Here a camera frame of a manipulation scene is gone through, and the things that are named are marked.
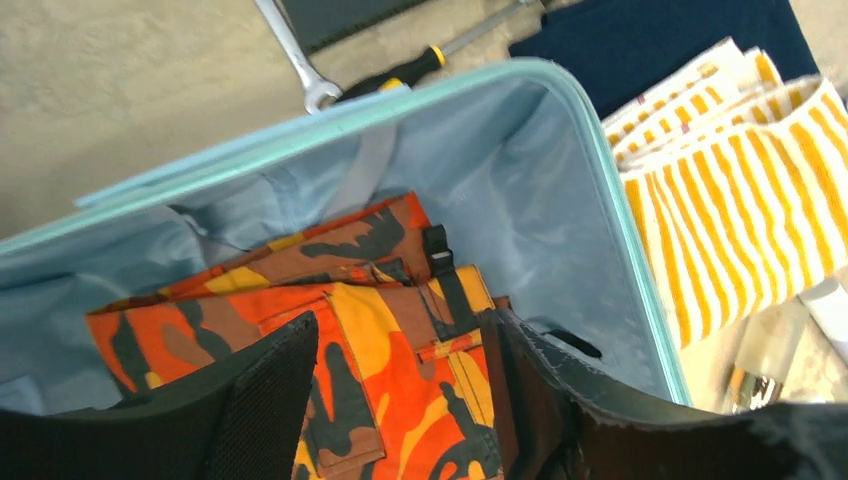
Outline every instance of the striped towel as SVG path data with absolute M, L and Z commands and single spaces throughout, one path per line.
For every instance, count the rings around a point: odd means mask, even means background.
M 819 76 L 784 84 L 765 52 L 728 45 L 604 122 L 681 348 L 848 259 L 836 89 Z

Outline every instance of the screwdriver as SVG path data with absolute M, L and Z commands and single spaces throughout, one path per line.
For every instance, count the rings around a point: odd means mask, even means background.
M 515 12 L 521 10 L 526 5 L 529 5 L 536 0 L 517 0 L 515 3 L 504 7 L 499 12 L 492 14 L 471 30 L 463 33 L 459 37 L 451 40 L 442 47 L 430 45 L 424 52 L 407 62 L 395 65 L 394 67 L 360 80 L 354 86 L 347 89 L 344 94 L 337 100 L 339 102 L 356 98 L 368 93 L 373 93 L 382 90 L 390 90 L 401 85 L 416 85 L 422 78 L 430 73 L 441 70 L 447 63 L 446 58 L 460 48 L 473 42 L 484 33 L 495 28 L 512 16 Z

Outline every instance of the folded clothing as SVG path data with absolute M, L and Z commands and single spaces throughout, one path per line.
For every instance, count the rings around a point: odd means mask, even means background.
M 818 73 L 788 0 L 584 0 L 509 52 L 562 65 L 604 118 L 725 37 L 767 52 L 783 78 Z
M 759 85 L 718 75 L 730 65 L 720 55 L 682 91 L 694 64 L 651 89 L 667 102 L 628 104 L 605 122 L 681 347 L 848 259 L 848 113 L 836 89 L 815 75 L 784 84 L 769 55 L 741 55 L 735 78 Z
M 294 478 L 492 478 L 500 457 L 474 314 L 494 306 L 409 194 L 87 322 L 132 398 L 310 313 L 319 353 Z

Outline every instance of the wrench head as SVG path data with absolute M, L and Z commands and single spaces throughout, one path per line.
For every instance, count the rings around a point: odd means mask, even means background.
M 321 111 L 322 103 L 329 99 L 338 99 L 342 96 L 342 89 L 333 82 L 323 80 L 313 83 L 305 91 L 304 105 L 306 111 L 310 115 L 314 115 Z

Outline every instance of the suitcase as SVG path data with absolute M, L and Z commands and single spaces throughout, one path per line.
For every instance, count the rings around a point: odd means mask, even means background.
M 599 352 L 560 345 L 590 366 L 690 403 L 598 118 L 567 72 L 512 60 L 233 140 L 3 240 L 0 408 L 112 407 L 86 312 L 410 190 L 456 261 L 529 325 L 566 329 Z

